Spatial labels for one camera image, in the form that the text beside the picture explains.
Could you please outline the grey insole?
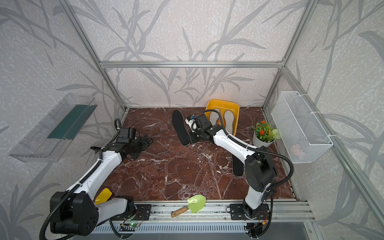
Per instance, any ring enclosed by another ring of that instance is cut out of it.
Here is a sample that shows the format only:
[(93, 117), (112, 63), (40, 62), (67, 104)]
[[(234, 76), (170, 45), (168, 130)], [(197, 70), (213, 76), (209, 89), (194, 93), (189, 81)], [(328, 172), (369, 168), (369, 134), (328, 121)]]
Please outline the grey insole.
[(229, 134), (233, 134), (234, 132), (234, 121), (235, 121), (235, 115), (232, 111), (226, 111), (224, 114), (224, 119), (226, 122), (226, 131)]

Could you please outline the black insole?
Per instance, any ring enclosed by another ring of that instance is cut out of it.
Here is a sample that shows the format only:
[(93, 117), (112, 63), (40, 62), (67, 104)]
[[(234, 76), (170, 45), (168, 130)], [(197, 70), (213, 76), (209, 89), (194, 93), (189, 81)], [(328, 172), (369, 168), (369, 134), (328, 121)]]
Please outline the black insole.
[(237, 177), (241, 177), (244, 174), (244, 164), (235, 155), (232, 155), (233, 159), (233, 173)]
[(179, 110), (174, 110), (172, 113), (172, 124), (178, 135), (178, 138), (183, 146), (189, 145), (190, 135), (186, 130), (185, 121), (182, 113)]

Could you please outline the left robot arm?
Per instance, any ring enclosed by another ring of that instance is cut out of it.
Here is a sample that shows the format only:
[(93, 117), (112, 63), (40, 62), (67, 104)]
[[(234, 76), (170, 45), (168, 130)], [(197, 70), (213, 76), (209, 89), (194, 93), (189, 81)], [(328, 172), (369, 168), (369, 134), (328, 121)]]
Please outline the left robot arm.
[(101, 185), (126, 157), (136, 160), (153, 143), (150, 136), (140, 136), (135, 128), (123, 127), (118, 118), (114, 124), (117, 132), (112, 140), (105, 147), (92, 147), (98, 154), (93, 166), (66, 191), (56, 192), (51, 197), (50, 213), (39, 234), (41, 240), (47, 238), (47, 230), (68, 240), (73, 236), (88, 236), (115, 216), (136, 216), (137, 207), (132, 197), (107, 197), (105, 202), (95, 200)]

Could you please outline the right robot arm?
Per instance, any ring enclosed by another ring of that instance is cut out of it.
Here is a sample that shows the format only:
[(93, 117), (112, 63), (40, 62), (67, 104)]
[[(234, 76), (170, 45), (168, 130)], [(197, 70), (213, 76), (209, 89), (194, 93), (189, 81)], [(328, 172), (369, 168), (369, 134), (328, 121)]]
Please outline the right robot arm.
[[(230, 152), (239, 160), (245, 171), (249, 185), (248, 193), (243, 201), (247, 218), (255, 219), (268, 197), (273, 196), (273, 190), (288, 182), (294, 174), (292, 161), (280, 154), (271, 153), (265, 147), (254, 147), (230, 134), (225, 127), (213, 125), (206, 116), (207, 110), (197, 116), (190, 115), (184, 122), (189, 125), (189, 144), (201, 140), (211, 141), (215, 145)], [(273, 157), (278, 157), (290, 166), (290, 171), (284, 179), (276, 182), (278, 171)]]

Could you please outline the yellow plastic storage box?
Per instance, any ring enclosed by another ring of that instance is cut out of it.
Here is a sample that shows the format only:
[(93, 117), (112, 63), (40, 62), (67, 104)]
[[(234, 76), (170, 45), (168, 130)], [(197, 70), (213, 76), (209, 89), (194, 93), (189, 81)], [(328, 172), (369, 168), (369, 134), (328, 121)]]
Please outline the yellow plastic storage box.
[(240, 113), (240, 106), (238, 104), (224, 100), (210, 100), (206, 109), (219, 110), (224, 121), (223, 126), (227, 132), (234, 136), (236, 135)]

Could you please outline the yellow plastic spatula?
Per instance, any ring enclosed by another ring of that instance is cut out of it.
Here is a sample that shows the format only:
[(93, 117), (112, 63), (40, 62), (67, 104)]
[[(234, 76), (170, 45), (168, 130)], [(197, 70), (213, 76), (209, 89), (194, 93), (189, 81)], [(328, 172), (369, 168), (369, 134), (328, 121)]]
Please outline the yellow plastic spatula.
[(95, 199), (95, 205), (107, 202), (112, 196), (112, 192), (108, 188), (104, 188)]

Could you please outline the potted artificial plant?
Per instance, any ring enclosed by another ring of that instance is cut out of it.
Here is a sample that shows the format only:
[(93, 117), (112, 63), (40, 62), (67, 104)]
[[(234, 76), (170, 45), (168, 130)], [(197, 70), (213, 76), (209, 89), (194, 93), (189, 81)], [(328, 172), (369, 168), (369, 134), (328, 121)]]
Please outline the potted artificial plant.
[(253, 145), (257, 148), (269, 147), (274, 141), (280, 140), (281, 135), (278, 129), (265, 120), (257, 123), (254, 127)]

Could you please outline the green garden trowel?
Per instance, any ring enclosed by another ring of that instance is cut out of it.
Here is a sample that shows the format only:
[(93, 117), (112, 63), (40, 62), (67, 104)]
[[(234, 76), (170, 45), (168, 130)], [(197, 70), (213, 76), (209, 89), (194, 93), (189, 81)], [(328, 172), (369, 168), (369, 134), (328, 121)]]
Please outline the green garden trowel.
[(203, 195), (195, 195), (187, 200), (188, 204), (174, 212), (171, 212), (171, 217), (175, 218), (188, 210), (195, 214), (200, 211), (206, 205), (206, 197)]

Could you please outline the green circuit board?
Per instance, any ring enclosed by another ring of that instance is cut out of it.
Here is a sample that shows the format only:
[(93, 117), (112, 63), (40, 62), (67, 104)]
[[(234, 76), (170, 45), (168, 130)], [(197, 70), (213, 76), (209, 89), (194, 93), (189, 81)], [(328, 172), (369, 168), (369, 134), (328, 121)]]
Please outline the green circuit board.
[(142, 223), (122, 223), (119, 227), (120, 232), (135, 232)]

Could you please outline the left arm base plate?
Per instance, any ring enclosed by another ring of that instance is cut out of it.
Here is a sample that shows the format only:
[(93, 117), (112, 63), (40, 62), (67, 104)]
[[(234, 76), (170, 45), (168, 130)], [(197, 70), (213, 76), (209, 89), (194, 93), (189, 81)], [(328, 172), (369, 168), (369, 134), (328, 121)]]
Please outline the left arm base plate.
[(151, 214), (151, 204), (138, 204), (132, 214), (121, 214), (112, 218), (113, 221), (148, 221)]

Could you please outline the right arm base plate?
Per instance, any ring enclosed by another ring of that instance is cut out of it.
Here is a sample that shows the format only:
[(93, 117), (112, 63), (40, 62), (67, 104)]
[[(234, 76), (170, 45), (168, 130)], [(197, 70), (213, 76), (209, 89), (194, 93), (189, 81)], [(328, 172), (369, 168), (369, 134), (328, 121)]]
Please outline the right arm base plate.
[(256, 210), (247, 209), (243, 204), (230, 204), (226, 207), (226, 212), (230, 214), (233, 221), (267, 221), (270, 215), (270, 208), (268, 204), (261, 204)]

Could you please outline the clear plastic wall shelf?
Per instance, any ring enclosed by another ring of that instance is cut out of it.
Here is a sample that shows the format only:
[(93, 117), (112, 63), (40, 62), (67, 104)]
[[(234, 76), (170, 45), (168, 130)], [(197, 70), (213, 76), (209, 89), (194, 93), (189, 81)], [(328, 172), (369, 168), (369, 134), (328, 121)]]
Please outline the clear plastic wall shelf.
[(24, 163), (57, 162), (97, 106), (95, 97), (67, 94), (9, 156)]

